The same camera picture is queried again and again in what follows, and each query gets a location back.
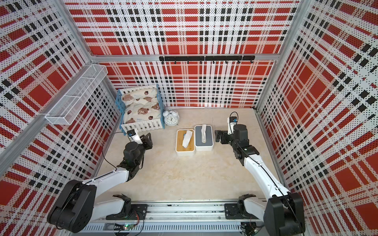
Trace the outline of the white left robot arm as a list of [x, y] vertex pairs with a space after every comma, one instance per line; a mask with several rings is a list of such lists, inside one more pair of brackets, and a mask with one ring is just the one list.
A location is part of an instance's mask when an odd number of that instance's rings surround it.
[[132, 209], [132, 200], [124, 194], [113, 195], [112, 200], [99, 202], [97, 198], [122, 183], [131, 181], [143, 168], [144, 156], [152, 149], [150, 133], [138, 135], [135, 130], [127, 133], [131, 141], [126, 144], [123, 159], [115, 170], [86, 181], [69, 181], [47, 215], [47, 222], [58, 230], [72, 233], [82, 231], [88, 223], [100, 218], [127, 219], [132, 215], [143, 216]]

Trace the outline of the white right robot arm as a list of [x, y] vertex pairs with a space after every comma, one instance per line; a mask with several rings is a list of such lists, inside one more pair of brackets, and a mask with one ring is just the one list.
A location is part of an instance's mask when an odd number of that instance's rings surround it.
[[252, 174], [265, 200], [254, 195], [239, 198], [239, 211], [250, 214], [264, 223], [271, 236], [303, 235], [306, 231], [303, 199], [291, 193], [275, 178], [265, 165], [257, 149], [250, 145], [247, 127], [236, 124], [228, 131], [215, 131], [216, 141], [229, 144], [237, 160]]

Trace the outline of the blue white toy crib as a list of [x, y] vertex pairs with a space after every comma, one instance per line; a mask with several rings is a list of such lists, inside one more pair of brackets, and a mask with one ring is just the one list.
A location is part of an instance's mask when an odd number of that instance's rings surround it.
[[116, 107], [121, 113], [120, 130], [137, 132], [164, 129], [164, 104], [158, 85], [121, 88], [117, 91]]

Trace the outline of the bear print bedding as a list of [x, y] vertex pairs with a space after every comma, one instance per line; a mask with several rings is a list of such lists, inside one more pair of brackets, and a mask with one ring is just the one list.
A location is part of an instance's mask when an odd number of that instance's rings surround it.
[[160, 119], [161, 110], [157, 94], [156, 88], [145, 88], [122, 95], [121, 101], [126, 107], [123, 122], [130, 124]]

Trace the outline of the white alarm clock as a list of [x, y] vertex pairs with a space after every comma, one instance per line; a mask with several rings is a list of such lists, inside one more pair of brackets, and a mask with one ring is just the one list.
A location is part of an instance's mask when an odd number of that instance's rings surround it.
[[180, 119], [179, 113], [177, 111], [171, 110], [171, 109], [165, 110], [163, 112], [163, 117], [164, 117], [165, 125], [168, 125], [168, 126], [178, 125], [179, 119]]

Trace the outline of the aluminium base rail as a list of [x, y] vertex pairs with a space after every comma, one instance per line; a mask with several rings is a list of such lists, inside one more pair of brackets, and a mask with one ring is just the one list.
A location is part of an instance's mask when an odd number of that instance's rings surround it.
[[89, 222], [78, 232], [64, 230], [63, 236], [180, 236], [236, 235], [278, 236], [274, 223], [241, 210], [238, 201], [135, 202], [123, 219], [105, 217]]

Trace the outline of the black hook rail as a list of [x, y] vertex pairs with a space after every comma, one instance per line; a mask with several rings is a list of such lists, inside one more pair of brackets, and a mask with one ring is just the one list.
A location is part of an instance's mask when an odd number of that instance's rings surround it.
[[217, 62], [217, 61], [247, 61], [251, 62], [256, 59], [256, 56], [161, 56], [160, 62]]

